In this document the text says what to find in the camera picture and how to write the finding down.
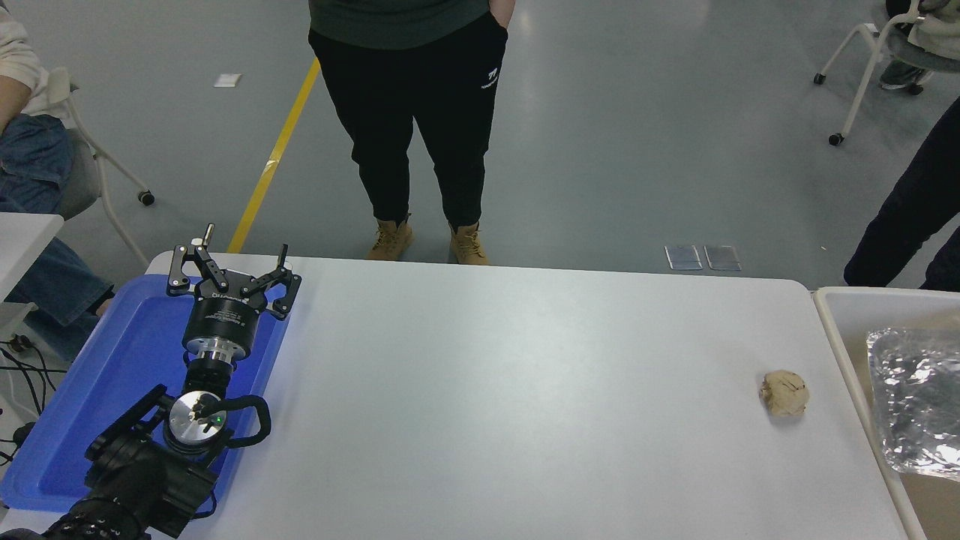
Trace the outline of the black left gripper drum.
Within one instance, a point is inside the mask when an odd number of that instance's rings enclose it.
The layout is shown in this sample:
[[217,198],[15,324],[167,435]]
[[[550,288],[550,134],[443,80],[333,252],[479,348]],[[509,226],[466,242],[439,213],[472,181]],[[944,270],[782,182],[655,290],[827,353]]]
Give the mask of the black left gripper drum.
[[210,350],[229,342],[226,351],[250,353],[260,315],[266,310],[266,294],[244,298],[238,292],[219,292],[212,280],[194,287],[195,303],[183,334],[183,348],[190,353]]

